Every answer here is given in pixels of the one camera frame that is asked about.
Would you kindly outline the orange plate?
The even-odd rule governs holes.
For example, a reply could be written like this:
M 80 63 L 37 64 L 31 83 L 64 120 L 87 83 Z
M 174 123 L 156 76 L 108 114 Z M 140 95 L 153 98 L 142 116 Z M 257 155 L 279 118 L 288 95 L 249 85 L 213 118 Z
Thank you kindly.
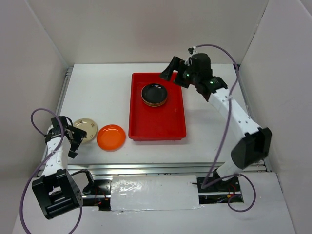
M 120 126 L 109 124 L 98 131 L 96 141 L 102 150 L 112 152 L 122 147 L 125 139 L 126 134 Z

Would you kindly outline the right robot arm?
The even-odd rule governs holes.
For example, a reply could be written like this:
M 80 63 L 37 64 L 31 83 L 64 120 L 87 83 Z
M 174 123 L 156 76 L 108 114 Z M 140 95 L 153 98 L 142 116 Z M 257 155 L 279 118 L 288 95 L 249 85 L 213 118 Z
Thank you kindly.
M 208 175 L 212 178 L 206 177 L 201 185 L 202 189 L 213 185 L 216 190 L 223 191 L 229 186 L 232 177 L 268 156 L 272 132 L 252 120 L 233 98 L 226 82 L 213 75 L 207 54 L 194 54 L 187 60 L 174 56 L 168 67 L 160 73 L 160 78 L 170 81 L 173 72 L 177 72 L 173 82 L 184 88 L 193 85 L 225 118 L 225 129 L 232 129 L 238 139 L 230 158 L 217 169 L 211 167 Z

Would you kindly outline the black plate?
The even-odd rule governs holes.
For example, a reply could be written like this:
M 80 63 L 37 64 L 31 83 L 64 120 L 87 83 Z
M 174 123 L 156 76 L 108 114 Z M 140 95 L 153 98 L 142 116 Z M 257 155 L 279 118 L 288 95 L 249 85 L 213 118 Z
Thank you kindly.
M 167 99 L 167 95 L 166 88 L 158 83 L 147 84 L 141 90 L 142 99 L 152 103 L 158 103 Z

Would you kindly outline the beige plate with characters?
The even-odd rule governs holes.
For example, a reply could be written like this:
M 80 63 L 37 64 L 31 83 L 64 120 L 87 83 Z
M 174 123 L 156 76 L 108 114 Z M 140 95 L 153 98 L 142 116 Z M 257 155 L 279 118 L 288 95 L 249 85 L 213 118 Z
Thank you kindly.
M 83 138 L 82 144 L 91 142 L 98 132 L 97 124 L 90 118 L 78 119 L 74 122 L 74 126 L 86 132 L 86 137 Z

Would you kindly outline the yellow patterned plate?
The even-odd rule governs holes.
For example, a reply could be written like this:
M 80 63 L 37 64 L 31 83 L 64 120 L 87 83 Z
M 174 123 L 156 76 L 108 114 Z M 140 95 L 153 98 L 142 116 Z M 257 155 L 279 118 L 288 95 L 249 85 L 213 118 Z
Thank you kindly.
M 155 108 L 155 107 L 160 107 L 160 106 L 163 106 L 164 105 L 164 103 L 161 103 L 161 104 L 158 104 L 158 105 L 152 105 L 152 104 L 146 104 L 147 106 L 149 106 L 149 107 L 153 107 L 153 108 Z

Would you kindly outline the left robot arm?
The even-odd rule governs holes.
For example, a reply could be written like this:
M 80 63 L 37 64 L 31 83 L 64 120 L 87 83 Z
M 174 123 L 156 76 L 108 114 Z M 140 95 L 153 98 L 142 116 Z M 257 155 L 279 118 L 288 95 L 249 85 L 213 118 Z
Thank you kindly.
M 45 143 L 48 153 L 53 155 L 45 163 L 40 178 L 32 182 L 32 190 L 47 219 L 82 207 L 82 192 L 89 195 L 96 190 L 96 182 L 88 170 L 82 169 L 73 174 L 67 170 L 68 158 L 77 155 L 76 150 L 87 137 L 87 132 L 69 126 L 65 128 L 64 133 L 64 138 L 61 140 L 59 126 L 51 126 L 48 130 Z M 80 173 L 85 173 L 86 177 L 77 185 L 73 176 Z

